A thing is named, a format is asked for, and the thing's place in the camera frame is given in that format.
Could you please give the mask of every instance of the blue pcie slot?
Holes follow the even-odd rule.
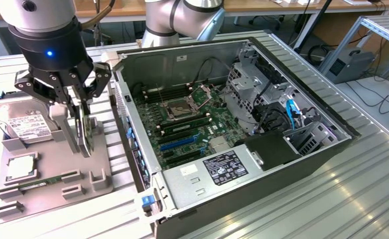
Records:
[[[167,144],[167,145],[163,145],[161,146],[161,151],[167,151],[169,149],[173,149],[173,148],[177,148],[180,146],[184,146],[187,144],[191,144],[191,143],[195,143],[197,141],[197,138],[199,138],[200,134],[192,136],[191,138],[188,139],[184,139],[181,141],[177,141],[175,143],[171,143],[171,144]]]

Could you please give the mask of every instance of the motherboard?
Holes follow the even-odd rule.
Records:
[[[134,99],[164,169],[231,149],[247,137],[225,94],[227,88],[199,83],[144,91]]]

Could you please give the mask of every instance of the hard drive label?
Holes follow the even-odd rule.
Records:
[[[22,140],[52,135],[50,127],[42,115],[9,119],[9,126]]]
[[[219,186],[249,174],[235,151],[204,160],[204,164]]]

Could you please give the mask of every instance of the green circuit board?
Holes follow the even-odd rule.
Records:
[[[211,92],[212,99],[196,112],[188,109],[184,109],[184,106],[187,106],[185,97],[164,101],[167,105],[173,104],[175,106],[181,106],[179,108],[180,111],[177,112],[175,111],[176,115],[179,115],[181,119],[196,117],[196,116],[201,117],[201,116],[205,116],[207,113],[209,113],[209,117],[207,118],[195,119],[188,123],[181,123],[177,126],[172,126],[165,129],[159,129],[157,126],[160,124],[179,122],[179,120],[171,119],[169,112],[168,112],[169,108],[164,107],[163,102],[148,104],[145,100],[134,99],[138,113],[141,116],[141,120],[142,120],[145,129],[148,130],[148,133],[149,133],[150,143],[152,143],[160,164],[164,169],[173,168],[189,161],[193,161],[201,157],[215,154],[216,151],[209,144],[213,138],[223,136],[227,139],[229,146],[233,147],[235,143],[240,139],[247,137],[247,133],[241,125],[236,121],[236,118],[233,114],[231,113],[229,109],[227,108],[227,104],[220,97],[221,92],[216,88],[212,88],[211,91],[212,91]],[[201,89],[199,89],[193,93],[192,97],[197,106],[200,106],[209,99],[205,91]],[[171,133],[172,134],[171,136],[175,135],[175,132],[173,132],[175,130],[177,130],[177,132],[183,130],[185,134],[191,133],[191,136],[173,140],[167,143],[161,143],[161,140],[169,137],[167,134]],[[179,142],[193,136],[197,136],[197,140],[193,143],[185,144],[183,146],[161,151],[161,147],[164,145]],[[191,158],[177,160],[177,161],[173,160],[173,159],[179,159],[179,157],[183,155],[188,155],[189,153],[196,154],[196,152],[199,151],[201,151],[201,154],[197,156],[193,156]]]

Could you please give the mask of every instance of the warning label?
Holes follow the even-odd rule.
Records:
[[[235,151],[204,160],[204,164],[219,186],[249,174]]]
[[[9,119],[9,126],[24,140],[50,136],[52,131],[42,115]]]

